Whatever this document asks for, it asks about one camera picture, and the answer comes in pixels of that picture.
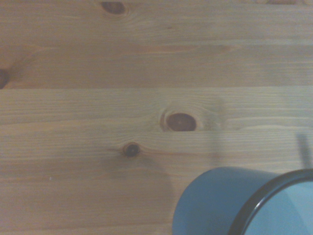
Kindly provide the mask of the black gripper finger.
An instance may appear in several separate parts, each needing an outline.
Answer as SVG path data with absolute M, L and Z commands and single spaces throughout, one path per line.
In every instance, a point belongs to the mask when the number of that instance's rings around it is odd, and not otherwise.
M 296 138 L 302 166 L 305 169 L 309 169 L 312 167 L 312 154 L 309 147 L 307 136 L 305 134 L 298 134 Z

